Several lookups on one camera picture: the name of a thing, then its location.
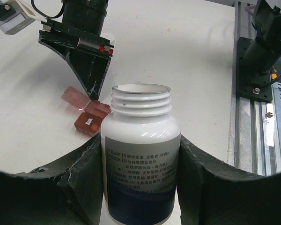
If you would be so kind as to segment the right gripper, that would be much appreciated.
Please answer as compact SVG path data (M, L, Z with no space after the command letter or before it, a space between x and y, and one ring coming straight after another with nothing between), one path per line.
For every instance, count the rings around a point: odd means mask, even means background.
M62 21L48 18L39 43L63 58L91 100L98 100L114 45L101 37L107 0L63 0ZM79 47L86 42L87 49Z

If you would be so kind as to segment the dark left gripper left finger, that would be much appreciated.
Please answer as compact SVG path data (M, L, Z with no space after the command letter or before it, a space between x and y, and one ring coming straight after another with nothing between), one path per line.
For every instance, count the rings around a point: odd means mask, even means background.
M102 201L100 135L29 173L0 171L0 225L97 225Z

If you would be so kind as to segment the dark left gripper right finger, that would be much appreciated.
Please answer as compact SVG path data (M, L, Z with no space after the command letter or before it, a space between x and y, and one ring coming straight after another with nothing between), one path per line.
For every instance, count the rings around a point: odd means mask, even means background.
M181 137L177 194L184 225L281 225L281 173L237 169Z

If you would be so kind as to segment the red pill box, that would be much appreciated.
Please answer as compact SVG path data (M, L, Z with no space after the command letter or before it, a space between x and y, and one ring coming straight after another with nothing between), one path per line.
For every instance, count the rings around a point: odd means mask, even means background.
M76 88L68 87L61 98L81 111L80 116L75 121L76 130L89 137L100 132L103 119L111 113L111 107L98 100L91 100Z

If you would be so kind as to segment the white pill bottle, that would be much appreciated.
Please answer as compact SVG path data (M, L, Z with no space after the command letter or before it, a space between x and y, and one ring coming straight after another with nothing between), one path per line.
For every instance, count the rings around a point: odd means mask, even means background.
M104 197L118 225L161 225L175 202L181 128L170 88L114 86L101 124Z

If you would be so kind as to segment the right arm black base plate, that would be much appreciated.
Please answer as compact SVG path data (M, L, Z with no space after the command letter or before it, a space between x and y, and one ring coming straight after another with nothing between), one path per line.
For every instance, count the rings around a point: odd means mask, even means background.
M272 51L256 39L240 37L236 59L236 95L252 101L272 102L272 88L262 86L271 81Z

